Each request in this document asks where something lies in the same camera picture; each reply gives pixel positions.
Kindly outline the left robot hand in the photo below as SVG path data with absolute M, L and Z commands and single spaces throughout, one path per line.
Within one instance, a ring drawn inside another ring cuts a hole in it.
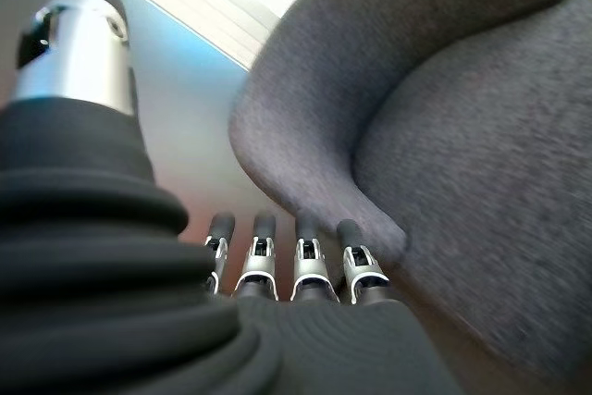
M 49 0 L 20 35 L 1 111 L 1 390 L 5 394 L 457 394 L 458 383 L 381 276 L 354 303 L 307 278 L 281 302 L 250 270 L 210 288 L 232 236 L 179 239 L 138 119 L 120 0 Z

